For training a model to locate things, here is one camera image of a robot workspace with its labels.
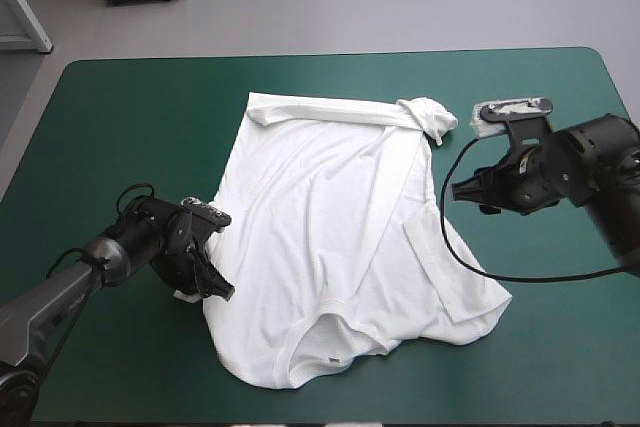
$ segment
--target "gray floor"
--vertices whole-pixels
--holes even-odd
[[[77,59],[589,46],[640,120],[640,0],[29,2],[55,50],[0,54],[0,195]]]

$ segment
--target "cable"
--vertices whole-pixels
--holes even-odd
[[[40,385],[42,385],[44,380],[47,378],[47,375],[49,375],[49,371],[51,370],[51,367],[53,367],[53,364],[57,360],[58,356],[60,355],[60,352],[62,351],[62,348],[64,347],[65,342],[69,338],[69,335],[71,335],[71,331],[73,330],[73,328],[78,323],[78,320],[80,319],[80,314],[82,314],[82,311],[84,310],[85,306],[87,305],[87,302],[89,301],[89,297],[91,296],[91,292],[93,291],[93,286],[94,286],[97,278],[100,275],[102,275],[102,267],[107,262],[107,260],[104,259],[104,258],[96,259],[95,257],[92,257],[84,249],[79,249],[79,248],[68,249],[60,257],[58,257],[58,260],[56,261],[56,263],[54,263],[51,266],[51,268],[47,272],[47,278],[49,278],[51,276],[51,274],[53,273],[55,268],[60,264],[62,259],[64,259],[67,255],[69,255],[72,252],[80,252],[80,253],[82,253],[82,257],[80,258],[80,260],[82,260],[82,261],[88,263],[89,265],[91,265],[91,276],[89,278],[89,286],[87,287],[87,290],[84,293],[84,296],[82,298],[82,301],[81,301],[80,305],[78,306],[78,308],[74,312],[73,317],[69,321],[69,324],[67,325],[66,330],[62,334],[62,337],[58,341],[58,344],[56,345],[56,348],[54,349],[53,353],[51,354],[51,357],[49,357],[49,360],[47,361],[47,364],[44,367],[42,375],[40,376],[40,381],[39,381]]]
[[[460,258],[460,256],[456,253],[456,251],[453,250],[453,247],[451,246],[451,243],[449,242],[449,237],[447,236],[447,229],[446,229],[445,217],[444,217],[445,194],[447,192],[447,187],[449,186],[449,181],[451,180],[451,177],[453,176],[453,173],[455,172],[456,168],[458,167],[458,164],[460,163],[460,161],[464,157],[464,154],[466,154],[467,151],[476,142],[478,142],[478,140],[480,140],[480,139],[475,138],[475,139],[473,139],[471,142],[469,142],[467,145],[465,145],[462,148],[462,150],[458,154],[458,157],[453,162],[453,165],[451,166],[451,169],[449,169],[449,172],[447,173],[447,176],[444,179],[444,184],[442,184],[442,190],[440,191],[440,205],[439,205],[439,208],[440,208],[440,230],[442,232],[442,238],[444,239],[444,243],[447,245],[447,249],[449,249],[449,252],[451,252],[451,255],[453,256],[453,258],[456,259],[460,265],[462,265],[463,267],[467,268],[471,272],[474,272],[474,273],[476,273],[478,275],[481,275],[482,277],[487,277],[489,279],[494,279],[494,280],[501,280],[503,282],[519,282],[519,283],[523,283],[523,284],[549,284],[549,283],[553,283],[553,282],[574,282],[574,281],[577,281],[577,280],[595,279],[595,278],[598,278],[598,277],[604,277],[606,275],[613,275],[613,274],[619,274],[620,272],[630,272],[630,271],[636,270],[635,268],[632,268],[632,267],[615,267],[613,269],[598,270],[596,272],[589,272],[589,273],[586,273],[586,274],[564,275],[564,276],[559,276],[559,277],[511,277],[511,276],[508,276],[508,275],[489,274],[488,272],[484,272],[484,271],[482,271],[482,270],[480,270],[480,269],[468,264],[464,260],[462,260]]]
[[[130,185],[129,187],[124,189],[124,191],[118,197],[118,200],[116,200],[116,212],[118,213],[119,216],[122,215],[122,210],[120,210],[120,202],[122,202],[123,197],[127,195],[129,192],[132,192],[138,189],[149,189],[151,193],[149,195],[139,195],[138,197],[136,197],[136,199],[139,199],[141,197],[155,197],[156,195],[156,191],[153,188],[153,185],[147,182],[141,182],[139,184]]]

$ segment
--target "wrinkled cloth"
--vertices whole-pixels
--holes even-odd
[[[460,266],[440,233],[422,132],[440,144],[456,125],[427,98],[250,94],[213,200],[233,222],[207,244],[236,287],[203,302],[230,372],[297,388],[403,340],[461,345],[494,328],[510,294]]]

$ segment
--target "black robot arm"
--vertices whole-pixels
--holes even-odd
[[[1,306],[0,425],[28,424],[40,384],[55,360],[54,353],[46,361],[47,340],[65,318],[74,315],[77,320],[88,298],[101,288],[120,285],[151,263],[173,289],[228,300],[234,288],[209,262],[204,244],[230,223],[227,214],[197,199],[173,204],[155,198],[152,190],[129,202],[116,223],[83,249],[75,249],[83,254],[79,261]]]
[[[453,184],[454,200],[478,203],[485,214],[528,215],[566,197],[587,210],[620,266],[640,266],[638,128],[607,114],[554,132],[552,109],[544,98],[478,104],[478,137],[504,134],[510,147],[496,165]]]

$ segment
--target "green tabletop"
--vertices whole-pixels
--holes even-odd
[[[460,119],[444,145],[433,147],[437,187],[472,138],[467,124],[477,102],[546,96],[555,104],[556,128],[606,112],[626,115],[602,59],[586,48],[75,62],[0,205],[0,302],[41,281],[61,251],[109,225],[129,184],[152,182],[173,201],[210,199],[250,91],[437,99]],[[506,148],[504,137],[481,142],[456,178],[494,164]],[[459,203],[448,216],[493,272],[560,275],[614,266],[586,213],[567,201],[529,217],[486,217]],[[200,305],[174,299],[145,268],[91,300],[35,418],[640,420],[640,279],[506,287],[511,306],[494,332],[472,345],[407,341],[387,357],[358,359],[299,390],[270,391],[228,373]]]

